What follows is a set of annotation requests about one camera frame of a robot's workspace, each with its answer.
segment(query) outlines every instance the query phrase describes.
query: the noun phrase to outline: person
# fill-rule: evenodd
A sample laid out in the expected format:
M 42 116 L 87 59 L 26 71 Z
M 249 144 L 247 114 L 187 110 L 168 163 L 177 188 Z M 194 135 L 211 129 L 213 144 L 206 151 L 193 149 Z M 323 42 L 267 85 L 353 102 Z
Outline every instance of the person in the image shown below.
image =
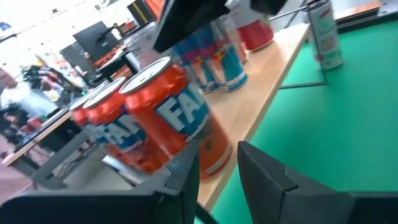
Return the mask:
M 17 103 L 28 112 L 28 117 L 40 115 L 48 116 L 58 110 L 56 104 L 40 90 L 32 90 L 26 82 L 18 83 L 8 72 L 0 68 L 0 82 L 4 88 L 0 89 L 1 108 L 11 103 Z

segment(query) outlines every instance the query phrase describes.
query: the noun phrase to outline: white shirt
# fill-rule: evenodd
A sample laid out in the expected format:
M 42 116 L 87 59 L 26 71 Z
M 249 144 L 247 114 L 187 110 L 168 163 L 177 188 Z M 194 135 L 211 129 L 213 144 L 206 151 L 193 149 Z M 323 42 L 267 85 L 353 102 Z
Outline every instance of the white shirt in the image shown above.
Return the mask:
M 0 96 L 1 107 L 7 106 L 9 103 L 20 104 L 23 110 L 28 112 L 30 118 L 48 115 L 56 110 L 56 104 L 40 90 L 31 90 L 28 83 L 18 83 L 18 86 L 12 89 L 4 89 Z

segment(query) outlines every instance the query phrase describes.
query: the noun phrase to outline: can lid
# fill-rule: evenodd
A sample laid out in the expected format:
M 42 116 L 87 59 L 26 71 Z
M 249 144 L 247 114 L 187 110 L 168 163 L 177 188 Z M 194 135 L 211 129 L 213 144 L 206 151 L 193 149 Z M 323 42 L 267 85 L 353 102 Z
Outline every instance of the can lid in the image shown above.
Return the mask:
M 130 78 L 119 90 L 120 94 L 127 94 L 149 83 L 160 75 L 171 63 L 171 57 L 163 57 L 146 66 L 140 72 Z
M 95 87 L 94 89 L 89 91 L 86 95 L 82 96 L 79 100 L 74 102 L 74 104 L 72 104 L 69 107 L 69 110 L 75 110 L 75 109 L 83 106 L 91 97 L 95 96 L 104 87 L 105 87 L 105 84 L 103 84 L 103 83 L 100 84 L 99 86 Z
M 93 106 L 105 100 L 110 94 L 114 93 L 114 91 L 123 84 L 125 79 L 126 77 L 120 77 L 115 79 L 110 84 L 106 85 L 104 88 L 102 88 L 101 91 L 97 92 L 95 96 L 93 96 L 87 103 L 85 103 L 83 108 L 92 108 Z
M 310 1 L 306 3 L 307 8 L 303 9 L 304 11 L 309 11 L 311 9 L 316 9 L 324 4 L 326 4 L 329 0 L 317 0 L 317 1 Z

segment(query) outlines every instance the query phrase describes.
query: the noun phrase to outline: blue can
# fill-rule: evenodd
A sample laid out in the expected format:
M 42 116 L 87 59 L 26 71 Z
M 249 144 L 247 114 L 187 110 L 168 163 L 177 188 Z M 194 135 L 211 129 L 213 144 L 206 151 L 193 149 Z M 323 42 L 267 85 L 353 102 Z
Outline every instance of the blue can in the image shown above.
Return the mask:
M 190 37 L 174 45 L 172 50 L 174 60 L 180 61 L 191 81 L 198 83 L 203 93 L 211 93 L 219 88 L 213 72 L 198 53 L 198 47 Z
M 248 75 L 220 21 L 202 27 L 192 38 L 221 89 L 235 91 L 247 82 Z

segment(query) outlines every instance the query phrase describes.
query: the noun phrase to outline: green mat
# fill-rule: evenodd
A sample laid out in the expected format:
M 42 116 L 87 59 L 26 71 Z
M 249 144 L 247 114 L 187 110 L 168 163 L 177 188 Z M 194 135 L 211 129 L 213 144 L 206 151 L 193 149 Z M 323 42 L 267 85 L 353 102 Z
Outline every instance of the green mat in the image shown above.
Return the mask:
M 340 35 L 344 65 L 327 72 L 328 85 L 279 91 L 251 143 L 336 190 L 398 190 L 397 27 Z M 284 84 L 321 78 L 306 44 Z M 212 214 L 252 223 L 238 168 Z

